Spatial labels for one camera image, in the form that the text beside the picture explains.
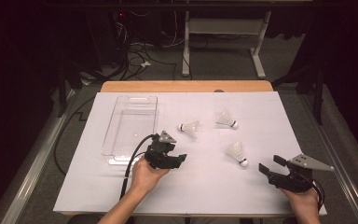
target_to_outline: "white shuttlecock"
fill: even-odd
[[[228,113],[227,110],[224,110],[220,114],[219,118],[217,118],[217,120],[216,120],[216,123],[228,125],[234,129],[238,128],[238,125],[239,125],[238,122],[231,117],[231,115]]]
[[[179,124],[178,130],[187,133],[193,138],[197,138],[196,134],[200,132],[200,122],[197,120],[188,124]]]
[[[243,148],[242,148],[242,143],[241,142],[237,142],[236,144],[232,145],[227,150],[227,154],[230,155],[235,160],[237,160],[238,163],[241,166],[247,166],[248,165],[248,160],[246,159],[246,157],[245,157],[245,155],[243,153]]]

